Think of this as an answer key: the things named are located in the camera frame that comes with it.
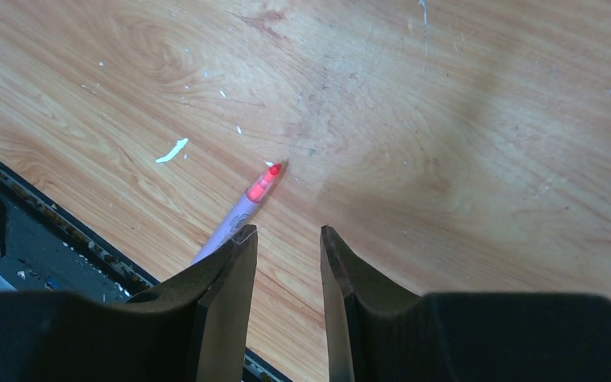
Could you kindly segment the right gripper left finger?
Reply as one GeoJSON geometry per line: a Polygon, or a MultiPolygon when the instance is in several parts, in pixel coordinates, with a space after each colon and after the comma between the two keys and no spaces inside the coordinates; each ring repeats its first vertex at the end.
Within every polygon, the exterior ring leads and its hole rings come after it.
{"type": "Polygon", "coordinates": [[[258,235],[125,302],[0,291],[0,381],[239,381],[258,235]]]}

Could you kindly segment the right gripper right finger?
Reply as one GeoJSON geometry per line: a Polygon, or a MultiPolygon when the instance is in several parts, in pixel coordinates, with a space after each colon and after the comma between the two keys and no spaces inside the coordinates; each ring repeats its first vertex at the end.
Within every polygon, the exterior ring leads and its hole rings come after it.
{"type": "Polygon", "coordinates": [[[321,230],[332,381],[611,381],[611,301],[595,294],[416,295],[321,230]]]}

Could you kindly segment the purple pen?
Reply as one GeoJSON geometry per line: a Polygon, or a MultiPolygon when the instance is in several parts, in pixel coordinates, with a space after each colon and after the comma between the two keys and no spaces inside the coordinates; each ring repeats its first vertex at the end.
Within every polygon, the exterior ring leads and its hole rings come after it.
{"type": "Polygon", "coordinates": [[[200,262],[230,240],[259,211],[282,172],[282,163],[268,164],[267,169],[240,195],[216,230],[194,256],[191,264],[200,262]]]}

